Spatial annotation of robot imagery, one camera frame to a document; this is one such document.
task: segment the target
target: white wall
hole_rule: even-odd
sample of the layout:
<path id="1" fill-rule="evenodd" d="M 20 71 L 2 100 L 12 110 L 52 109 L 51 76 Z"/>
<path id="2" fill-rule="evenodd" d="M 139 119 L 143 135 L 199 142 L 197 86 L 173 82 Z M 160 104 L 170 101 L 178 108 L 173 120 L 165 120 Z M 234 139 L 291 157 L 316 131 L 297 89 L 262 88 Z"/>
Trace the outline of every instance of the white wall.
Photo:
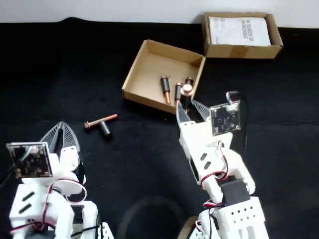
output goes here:
<path id="1" fill-rule="evenodd" d="M 278 26 L 319 28 L 317 0 L 0 0 L 0 22 L 199 23 L 204 11 L 273 13 Z"/>

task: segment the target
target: black table surface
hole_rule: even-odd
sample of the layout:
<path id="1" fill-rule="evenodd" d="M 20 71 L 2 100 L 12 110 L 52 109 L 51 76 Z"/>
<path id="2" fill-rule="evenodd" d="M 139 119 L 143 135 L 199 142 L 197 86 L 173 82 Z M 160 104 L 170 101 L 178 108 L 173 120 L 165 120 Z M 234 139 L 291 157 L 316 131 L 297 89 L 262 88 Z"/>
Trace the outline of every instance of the black table surface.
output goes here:
<path id="1" fill-rule="evenodd" d="M 38 141 L 56 123 L 76 133 L 97 204 L 118 239 L 173 239 L 198 215 L 206 192 L 197 186 L 178 143 L 173 115 L 125 101 L 121 87 L 145 39 L 203 53 L 200 25 L 100 23 L 0 24 L 0 175 L 10 166 L 7 142 Z M 318 238 L 318 31 L 281 28 L 275 60 L 207 59 L 195 99 L 248 100 L 245 161 L 256 182 L 271 239 Z M 85 120 L 117 113 L 113 139 L 86 133 Z M 232 148 L 243 153 L 243 133 Z M 1 229 L 18 181 L 1 192 Z"/>

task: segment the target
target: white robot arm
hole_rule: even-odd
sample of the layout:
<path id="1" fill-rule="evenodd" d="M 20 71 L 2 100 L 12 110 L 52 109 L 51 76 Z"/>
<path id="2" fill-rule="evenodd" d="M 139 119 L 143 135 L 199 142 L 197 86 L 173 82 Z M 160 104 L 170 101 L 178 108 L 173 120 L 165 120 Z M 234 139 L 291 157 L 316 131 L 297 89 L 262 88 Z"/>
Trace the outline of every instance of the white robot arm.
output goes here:
<path id="1" fill-rule="evenodd" d="M 190 239 L 268 239 L 259 199 L 250 196 L 255 182 L 241 156 L 230 149 L 233 134 L 213 136 L 209 108 L 197 101 L 192 105 L 204 122 L 192 121 L 178 104 L 179 142 L 197 184 L 210 200 L 204 204 L 208 209 L 199 215 Z"/>
<path id="2" fill-rule="evenodd" d="M 51 152 L 57 147 L 61 129 L 63 145 L 58 157 Z M 60 122 L 41 141 L 7 144 L 16 176 L 23 182 L 9 215 L 13 238 L 113 239 L 97 206 L 85 201 L 85 176 L 72 129 Z"/>

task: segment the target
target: paper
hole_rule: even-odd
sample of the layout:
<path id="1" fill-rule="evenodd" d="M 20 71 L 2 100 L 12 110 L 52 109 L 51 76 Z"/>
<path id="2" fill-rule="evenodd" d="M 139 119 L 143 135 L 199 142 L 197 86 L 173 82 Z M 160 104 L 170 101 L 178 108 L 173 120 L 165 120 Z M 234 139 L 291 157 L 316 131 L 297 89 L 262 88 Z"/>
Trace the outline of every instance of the paper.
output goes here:
<path id="1" fill-rule="evenodd" d="M 271 45 L 262 17 L 209 17 L 209 28 L 212 44 Z"/>

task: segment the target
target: open cardboard box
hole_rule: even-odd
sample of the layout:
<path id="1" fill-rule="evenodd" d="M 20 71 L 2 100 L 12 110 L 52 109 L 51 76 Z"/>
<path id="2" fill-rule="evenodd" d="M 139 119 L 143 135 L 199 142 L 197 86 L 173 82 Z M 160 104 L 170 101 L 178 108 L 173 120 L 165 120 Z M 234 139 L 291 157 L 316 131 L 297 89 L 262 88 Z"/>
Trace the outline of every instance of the open cardboard box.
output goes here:
<path id="1" fill-rule="evenodd" d="M 198 220 L 198 216 L 192 216 L 187 219 L 183 228 L 180 230 L 177 239 L 188 239 L 192 230 L 195 228 L 195 222 Z"/>
<path id="2" fill-rule="evenodd" d="M 122 87 L 125 99 L 175 114 L 174 92 L 178 82 L 194 80 L 196 92 L 205 57 L 178 47 L 145 40 Z M 160 77 L 168 76 L 171 104 L 165 101 Z"/>
<path id="3" fill-rule="evenodd" d="M 211 44 L 209 17 L 263 17 L 266 20 L 270 46 L 244 46 Z M 283 48 L 278 28 L 272 14 L 262 12 L 206 12 L 202 24 L 206 57 L 274 59 Z"/>

